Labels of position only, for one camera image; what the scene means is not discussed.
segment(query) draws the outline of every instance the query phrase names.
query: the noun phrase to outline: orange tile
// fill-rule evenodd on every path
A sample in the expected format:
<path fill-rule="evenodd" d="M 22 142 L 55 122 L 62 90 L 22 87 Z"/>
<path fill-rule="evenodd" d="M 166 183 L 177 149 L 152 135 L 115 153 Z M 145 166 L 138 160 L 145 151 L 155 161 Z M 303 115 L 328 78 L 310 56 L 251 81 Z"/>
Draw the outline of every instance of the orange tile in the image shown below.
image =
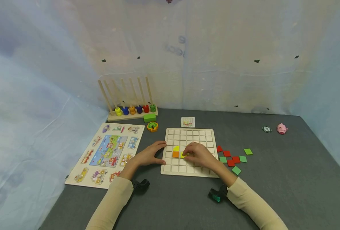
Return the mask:
<path fill-rule="evenodd" d="M 179 157 L 179 152 L 172 152 L 172 157 Z"/>

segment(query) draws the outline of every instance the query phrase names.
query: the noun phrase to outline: poker chip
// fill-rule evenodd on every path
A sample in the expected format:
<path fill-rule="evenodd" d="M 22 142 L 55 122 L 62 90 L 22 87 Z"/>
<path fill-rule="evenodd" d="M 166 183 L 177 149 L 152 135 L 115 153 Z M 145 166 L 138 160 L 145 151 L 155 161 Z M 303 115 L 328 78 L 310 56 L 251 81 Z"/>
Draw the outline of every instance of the poker chip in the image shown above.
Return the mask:
<path fill-rule="evenodd" d="M 271 128 L 269 126 L 263 126 L 262 130 L 265 131 L 266 133 L 271 133 Z"/>

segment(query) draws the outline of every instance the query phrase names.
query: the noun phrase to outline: child's right hand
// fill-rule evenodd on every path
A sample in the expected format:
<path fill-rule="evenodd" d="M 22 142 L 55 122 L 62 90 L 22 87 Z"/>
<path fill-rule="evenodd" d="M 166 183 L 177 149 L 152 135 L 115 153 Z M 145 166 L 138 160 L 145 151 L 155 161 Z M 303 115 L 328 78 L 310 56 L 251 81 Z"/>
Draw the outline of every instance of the child's right hand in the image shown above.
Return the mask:
<path fill-rule="evenodd" d="M 206 147 L 195 142 L 190 143 L 185 148 L 183 155 L 188 155 L 184 158 L 185 160 L 189 160 L 209 169 L 212 169 L 218 162 L 218 160 L 216 160 L 216 158 L 206 149 Z"/>

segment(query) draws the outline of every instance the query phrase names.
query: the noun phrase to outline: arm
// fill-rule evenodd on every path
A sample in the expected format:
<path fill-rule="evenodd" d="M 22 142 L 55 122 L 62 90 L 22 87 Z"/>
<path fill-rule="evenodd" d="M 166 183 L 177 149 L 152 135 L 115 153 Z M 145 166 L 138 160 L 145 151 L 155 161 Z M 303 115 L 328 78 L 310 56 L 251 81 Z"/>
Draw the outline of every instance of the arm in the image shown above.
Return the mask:
<path fill-rule="evenodd" d="M 242 179 L 235 176 L 225 165 L 216 160 L 201 144 L 189 144 L 184 153 L 193 153 L 185 160 L 208 167 L 215 172 L 228 187 L 227 198 L 238 208 L 244 211 L 255 224 L 263 230 L 287 230 L 286 225 L 275 211 Z"/>
<path fill-rule="evenodd" d="M 154 157 L 156 152 L 166 146 L 165 141 L 156 141 L 135 155 L 126 163 L 119 177 L 116 177 L 107 190 L 99 206 L 93 213 L 86 230 L 109 230 L 114 227 L 117 217 L 133 193 L 131 179 L 141 165 L 166 164 Z"/>

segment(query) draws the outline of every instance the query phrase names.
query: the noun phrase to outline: black clip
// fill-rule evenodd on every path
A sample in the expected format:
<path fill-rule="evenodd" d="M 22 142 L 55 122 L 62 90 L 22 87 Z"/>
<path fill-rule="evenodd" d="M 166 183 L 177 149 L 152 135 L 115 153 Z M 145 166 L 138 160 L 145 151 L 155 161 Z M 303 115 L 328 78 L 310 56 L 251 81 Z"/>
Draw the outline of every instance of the black clip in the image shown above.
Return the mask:
<path fill-rule="evenodd" d="M 147 179 L 142 180 L 140 183 L 137 180 L 132 180 L 131 182 L 133 183 L 134 192 L 145 191 L 149 187 L 149 181 Z"/>
<path fill-rule="evenodd" d="M 208 197 L 220 203 L 222 199 L 224 199 L 227 195 L 227 186 L 221 185 L 220 191 L 216 191 L 215 189 L 211 189 L 208 193 Z"/>

